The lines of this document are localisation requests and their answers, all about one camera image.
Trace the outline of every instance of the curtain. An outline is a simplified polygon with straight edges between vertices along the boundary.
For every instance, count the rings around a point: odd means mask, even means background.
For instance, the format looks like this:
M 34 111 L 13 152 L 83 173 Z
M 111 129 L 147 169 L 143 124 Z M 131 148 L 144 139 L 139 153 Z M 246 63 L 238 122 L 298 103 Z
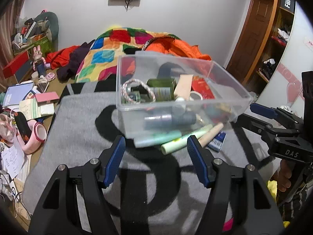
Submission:
M 21 13 L 24 0 L 13 0 L 0 19 L 0 91 L 8 86 L 3 68 L 13 59 L 11 35 L 15 34 L 15 20 Z

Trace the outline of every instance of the beige stick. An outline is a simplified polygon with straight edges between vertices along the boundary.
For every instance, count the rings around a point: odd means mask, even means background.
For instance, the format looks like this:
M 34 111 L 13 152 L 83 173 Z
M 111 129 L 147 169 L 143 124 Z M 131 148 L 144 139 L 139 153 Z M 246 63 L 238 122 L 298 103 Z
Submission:
M 218 123 L 211 130 L 209 130 L 205 135 L 203 135 L 198 141 L 201 147 L 205 147 L 212 139 L 223 129 L 224 125 Z

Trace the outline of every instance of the colorful quilt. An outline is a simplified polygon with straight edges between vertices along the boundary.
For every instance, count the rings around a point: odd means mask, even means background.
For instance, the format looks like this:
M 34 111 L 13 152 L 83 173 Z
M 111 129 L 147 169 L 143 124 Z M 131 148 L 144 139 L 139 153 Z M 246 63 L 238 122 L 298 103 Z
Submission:
M 142 49 L 145 43 L 156 37 L 170 36 L 169 33 L 154 33 L 135 28 L 114 28 L 101 34 L 84 61 L 80 65 L 75 81 L 90 82 L 105 80 L 109 75 L 116 74 L 117 58 L 129 54 L 130 50 Z

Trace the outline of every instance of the plastic bin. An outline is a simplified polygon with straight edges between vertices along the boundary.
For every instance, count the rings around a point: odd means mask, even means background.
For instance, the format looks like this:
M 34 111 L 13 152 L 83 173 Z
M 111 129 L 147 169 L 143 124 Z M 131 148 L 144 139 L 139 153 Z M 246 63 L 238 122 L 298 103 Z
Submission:
M 193 74 L 203 77 L 210 86 L 215 99 L 185 101 L 179 104 L 186 106 L 187 111 L 196 113 L 192 125 L 177 125 L 168 122 L 162 124 L 147 123 L 147 118 L 173 115 L 175 101 L 147 102 L 128 104 L 122 101 L 122 85 L 130 78 L 147 82 L 155 78 L 175 78 L 178 82 L 181 74 Z M 121 130 L 126 138 L 151 135 L 180 130 L 188 134 L 207 124 L 234 121 L 251 104 L 253 98 L 248 91 L 214 61 L 182 58 L 164 54 L 126 55 L 118 58 L 116 80 L 116 107 L 122 121 Z

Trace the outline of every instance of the door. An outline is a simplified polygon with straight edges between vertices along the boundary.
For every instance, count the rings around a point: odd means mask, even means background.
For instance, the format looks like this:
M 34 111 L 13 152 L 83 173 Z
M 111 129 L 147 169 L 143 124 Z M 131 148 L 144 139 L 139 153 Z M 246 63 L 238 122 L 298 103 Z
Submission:
M 251 0 L 244 28 L 229 61 L 227 70 L 243 82 L 264 39 L 274 0 Z

